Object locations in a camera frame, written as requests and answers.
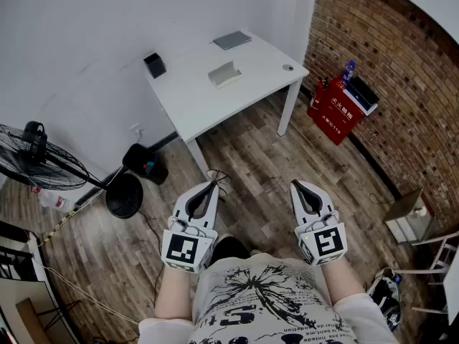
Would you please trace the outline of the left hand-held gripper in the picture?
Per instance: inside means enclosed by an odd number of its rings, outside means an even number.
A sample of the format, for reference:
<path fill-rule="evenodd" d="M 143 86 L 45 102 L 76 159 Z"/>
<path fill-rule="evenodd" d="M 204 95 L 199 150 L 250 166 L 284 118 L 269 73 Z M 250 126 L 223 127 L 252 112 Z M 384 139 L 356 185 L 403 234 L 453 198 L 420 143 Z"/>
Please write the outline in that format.
<path fill-rule="evenodd" d="M 190 273 L 207 268 L 218 237 L 213 230 L 218 198 L 215 181 L 200 183 L 178 197 L 163 232 L 161 260 L 167 267 Z"/>

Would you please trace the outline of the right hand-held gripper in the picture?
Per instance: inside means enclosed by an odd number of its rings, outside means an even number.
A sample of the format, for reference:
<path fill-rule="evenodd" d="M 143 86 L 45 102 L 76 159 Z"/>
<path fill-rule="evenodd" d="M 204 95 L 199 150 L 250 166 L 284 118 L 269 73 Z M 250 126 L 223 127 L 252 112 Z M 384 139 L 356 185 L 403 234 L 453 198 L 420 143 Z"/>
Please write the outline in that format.
<path fill-rule="evenodd" d="M 293 180 L 290 198 L 299 225 L 294 232 L 306 263 L 317 266 L 342 257 L 347 252 L 346 232 L 331 197 L 312 183 Z M 306 223 L 305 216 L 324 217 Z"/>

